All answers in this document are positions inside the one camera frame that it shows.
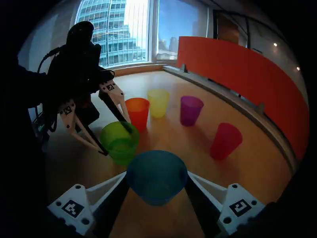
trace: window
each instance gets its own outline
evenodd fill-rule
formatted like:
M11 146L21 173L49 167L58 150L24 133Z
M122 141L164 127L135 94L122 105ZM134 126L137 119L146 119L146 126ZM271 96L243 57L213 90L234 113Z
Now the window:
M157 59L175 60L180 36L206 37L208 7L197 0L160 1Z
M92 42L101 45L101 66L147 60L148 6L149 0L83 1L76 23L93 23Z
M113 56L113 61L114 61L114 63L119 63L119 57L118 56Z

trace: orange partition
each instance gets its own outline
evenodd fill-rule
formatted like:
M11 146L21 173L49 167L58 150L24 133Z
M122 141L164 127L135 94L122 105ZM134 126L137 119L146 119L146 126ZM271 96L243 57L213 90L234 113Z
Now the orange partition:
M230 42L182 36L177 66L241 94L264 112L281 129L296 157L305 154L309 136L309 111L292 79L272 61Z

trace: building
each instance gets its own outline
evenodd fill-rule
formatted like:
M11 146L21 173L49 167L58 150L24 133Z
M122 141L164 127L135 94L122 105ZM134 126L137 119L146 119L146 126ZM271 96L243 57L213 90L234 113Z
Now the building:
M178 39L176 37L171 37L169 50L175 53L178 52Z
M101 45L101 66L146 60L147 51L142 45L137 45L138 36L130 33L129 24L133 25L133 20L129 16L125 19L126 12L126 0L84 0L79 6L76 23L93 23L95 29L92 42Z

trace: glass building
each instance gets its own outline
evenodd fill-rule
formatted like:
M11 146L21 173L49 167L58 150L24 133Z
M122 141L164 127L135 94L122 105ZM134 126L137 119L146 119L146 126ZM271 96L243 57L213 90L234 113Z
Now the glass building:
M147 0L84 0L75 23L94 25L92 42L101 45L103 67L147 61Z

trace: red cup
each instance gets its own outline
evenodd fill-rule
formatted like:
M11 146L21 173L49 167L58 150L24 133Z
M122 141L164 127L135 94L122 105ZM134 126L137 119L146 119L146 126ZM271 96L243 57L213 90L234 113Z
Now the red cup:
M134 125L139 132L146 129L149 106L149 101L144 98L131 98L126 100L126 108L131 124Z
M229 123L221 123L210 147L210 156L215 160L223 160L242 143L242 140L242 134L236 127Z

